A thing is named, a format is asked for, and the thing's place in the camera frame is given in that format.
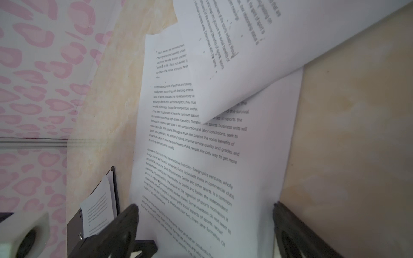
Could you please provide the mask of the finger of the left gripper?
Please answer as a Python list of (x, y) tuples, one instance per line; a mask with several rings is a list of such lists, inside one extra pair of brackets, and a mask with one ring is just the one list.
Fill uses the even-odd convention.
[(130, 258), (152, 258), (157, 251), (154, 240), (135, 240)]

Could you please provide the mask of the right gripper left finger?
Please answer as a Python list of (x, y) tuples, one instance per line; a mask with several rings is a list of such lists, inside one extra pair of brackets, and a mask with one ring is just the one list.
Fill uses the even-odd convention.
[(139, 209), (131, 204), (100, 233), (80, 241), (70, 258), (130, 258), (134, 252)]

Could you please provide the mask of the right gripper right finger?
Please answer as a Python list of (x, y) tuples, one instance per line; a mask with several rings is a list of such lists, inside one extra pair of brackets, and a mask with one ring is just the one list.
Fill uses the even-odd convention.
[(277, 258), (342, 257), (281, 202), (274, 204), (273, 220)]

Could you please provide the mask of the printed paper sheet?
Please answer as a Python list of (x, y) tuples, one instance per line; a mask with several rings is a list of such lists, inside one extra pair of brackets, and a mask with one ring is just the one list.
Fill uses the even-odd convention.
[(273, 257), (302, 77), (201, 123), (179, 26), (146, 36), (130, 199), (156, 257)]
[(99, 234), (114, 220), (110, 183), (106, 176), (103, 176), (93, 193), (80, 204), (80, 208), (85, 238)]
[(117, 187), (116, 187), (116, 174), (115, 174), (115, 168), (111, 167), (110, 170), (106, 174), (106, 178), (109, 181), (110, 185), (110, 194), (111, 194), (111, 200), (112, 200), (112, 209), (113, 209), (113, 214), (114, 217), (116, 218), (118, 216), (118, 193), (117, 193)]

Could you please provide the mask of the blue black file folder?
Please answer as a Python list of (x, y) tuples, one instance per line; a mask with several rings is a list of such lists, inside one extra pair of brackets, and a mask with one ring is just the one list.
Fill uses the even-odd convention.
[[(118, 210), (118, 215), (119, 215), (120, 214), (119, 195), (118, 195), (118, 208), (119, 208)], [(66, 229), (67, 229), (67, 254), (70, 255), (74, 247), (80, 241), (85, 239), (85, 237), (83, 236), (83, 219), (82, 219), (81, 208), (78, 209), (78, 211), (73, 216), (73, 218), (67, 223)]]

